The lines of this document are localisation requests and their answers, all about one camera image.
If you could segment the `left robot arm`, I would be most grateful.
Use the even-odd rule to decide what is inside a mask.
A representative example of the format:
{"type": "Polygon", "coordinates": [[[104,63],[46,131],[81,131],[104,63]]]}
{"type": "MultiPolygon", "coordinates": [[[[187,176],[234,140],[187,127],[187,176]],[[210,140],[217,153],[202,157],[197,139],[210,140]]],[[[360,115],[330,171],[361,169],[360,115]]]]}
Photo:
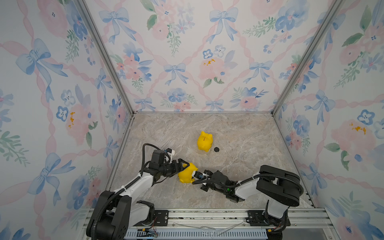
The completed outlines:
{"type": "Polygon", "coordinates": [[[104,191],[97,200],[89,220],[86,235],[92,240],[122,240],[129,228],[136,224],[151,225],[155,221],[152,203],[137,198],[160,182],[186,170],[190,163],[173,159],[172,149],[155,147],[152,158],[142,155],[141,169],[129,183],[115,191],[104,191]]]}

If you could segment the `yellow piggy bank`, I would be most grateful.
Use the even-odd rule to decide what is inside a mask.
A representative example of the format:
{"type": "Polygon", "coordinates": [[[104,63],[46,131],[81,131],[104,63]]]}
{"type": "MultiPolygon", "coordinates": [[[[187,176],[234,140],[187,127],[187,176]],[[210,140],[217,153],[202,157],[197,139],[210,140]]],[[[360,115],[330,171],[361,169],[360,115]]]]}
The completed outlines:
{"type": "Polygon", "coordinates": [[[192,163],[190,163],[190,166],[185,169],[186,170],[186,177],[179,177],[179,181],[183,184],[191,184],[195,181],[193,174],[194,171],[198,171],[199,169],[192,163]]]}
{"type": "Polygon", "coordinates": [[[198,149],[205,152],[209,152],[209,150],[212,147],[212,144],[213,144],[213,135],[202,131],[197,140],[198,149]]]}

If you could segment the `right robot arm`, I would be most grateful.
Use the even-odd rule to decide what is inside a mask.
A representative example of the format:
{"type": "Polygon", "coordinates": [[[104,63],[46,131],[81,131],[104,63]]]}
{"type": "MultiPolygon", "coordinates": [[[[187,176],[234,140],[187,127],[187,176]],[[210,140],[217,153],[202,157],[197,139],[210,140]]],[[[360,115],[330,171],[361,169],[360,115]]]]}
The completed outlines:
{"type": "Polygon", "coordinates": [[[193,185],[201,184],[201,190],[213,190],[223,194],[228,200],[239,203],[256,194],[264,194],[267,200],[261,214],[249,215],[247,222],[257,226],[275,226],[281,231],[288,225],[288,209],[300,205],[304,188],[300,177],[294,173],[268,165],[243,181],[232,181],[220,171],[205,170],[192,172],[193,185]]]}

